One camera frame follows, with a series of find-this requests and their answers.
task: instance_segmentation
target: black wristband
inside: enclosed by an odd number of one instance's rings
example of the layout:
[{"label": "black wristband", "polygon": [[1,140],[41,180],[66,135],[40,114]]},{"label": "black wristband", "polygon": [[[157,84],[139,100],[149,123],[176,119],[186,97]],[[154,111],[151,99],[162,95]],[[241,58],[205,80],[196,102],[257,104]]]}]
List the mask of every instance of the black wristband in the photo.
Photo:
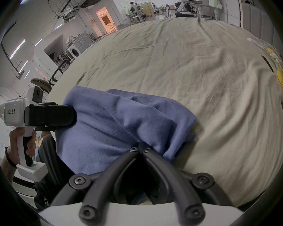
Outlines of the black wristband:
[{"label": "black wristband", "polygon": [[16,164],[14,164],[14,163],[11,161],[11,159],[9,158],[9,156],[8,156],[8,148],[7,148],[7,147],[5,148],[5,157],[6,157],[7,161],[8,161],[8,163],[9,163],[13,168],[17,168]]}]

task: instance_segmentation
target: bed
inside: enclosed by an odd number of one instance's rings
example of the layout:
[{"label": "bed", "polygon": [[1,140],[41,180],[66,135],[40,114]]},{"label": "bed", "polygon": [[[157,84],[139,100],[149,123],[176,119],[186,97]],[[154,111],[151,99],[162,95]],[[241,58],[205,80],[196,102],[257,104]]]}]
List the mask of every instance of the bed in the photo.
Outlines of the bed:
[{"label": "bed", "polygon": [[256,39],[210,19],[132,25],[87,49],[47,101],[62,104],[75,85],[177,100],[197,121],[195,140],[175,165],[211,174],[240,206],[260,195],[283,163],[283,89],[248,37]]}]

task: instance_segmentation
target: doorway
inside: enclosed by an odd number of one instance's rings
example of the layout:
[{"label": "doorway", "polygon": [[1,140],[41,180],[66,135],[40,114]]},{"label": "doorway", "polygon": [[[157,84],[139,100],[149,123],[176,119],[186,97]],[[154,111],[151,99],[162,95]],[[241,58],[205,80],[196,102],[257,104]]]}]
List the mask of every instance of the doorway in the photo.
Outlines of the doorway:
[{"label": "doorway", "polygon": [[98,10],[97,16],[99,17],[99,20],[101,21],[107,33],[116,30],[116,26],[110,14],[108,13],[108,10],[106,9],[106,7],[103,7],[102,9]]}]

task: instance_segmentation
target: black chair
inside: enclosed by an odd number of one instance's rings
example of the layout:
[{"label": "black chair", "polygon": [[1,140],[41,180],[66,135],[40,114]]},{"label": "black chair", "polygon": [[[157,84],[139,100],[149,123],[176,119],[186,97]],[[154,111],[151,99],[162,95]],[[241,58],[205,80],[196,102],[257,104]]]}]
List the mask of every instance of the black chair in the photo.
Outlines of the black chair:
[{"label": "black chair", "polygon": [[39,78],[32,78],[30,80],[30,82],[33,83],[36,86],[39,86],[43,91],[47,92],[48,94],[51,92],[52,87],[45,80],[42,80],[42,79],[39,79]]},{"label": "black chair", "polygon": [[49,82],[50,85],[54,86],[54,84],[52,83],[52,81],[58,82],[58,80],[55,79],[55,75],[56,75],[56,73],[57,73],[58,71],[60,71],[60,72],[63,74],[63,70],[62,70],[62,69],[64,69],[65,63],[68,63],[68,65],[70,65],[70,61],[69,61],[68,59],[65,59],[65,60],[61,63],[61,65],[57,68],[57,70],[53,73],[53,75],[51,76],[51,78],[49,79],[48,82]]}]

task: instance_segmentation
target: blue towel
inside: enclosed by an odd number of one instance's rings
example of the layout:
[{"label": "blue towel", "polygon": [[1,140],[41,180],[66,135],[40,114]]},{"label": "blue towel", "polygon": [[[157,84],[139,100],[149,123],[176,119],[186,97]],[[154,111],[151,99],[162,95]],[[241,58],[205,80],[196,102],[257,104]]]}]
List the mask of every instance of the blue towel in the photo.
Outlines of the blue towel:
[{"label": "blue towel", "polygon": [[74,173],[104,171],[137,142],[172,161],[193,140],[195,115],[168,98],[75,86],[63,104],[76,110],[77,122],[57,129],[56,150]]}]

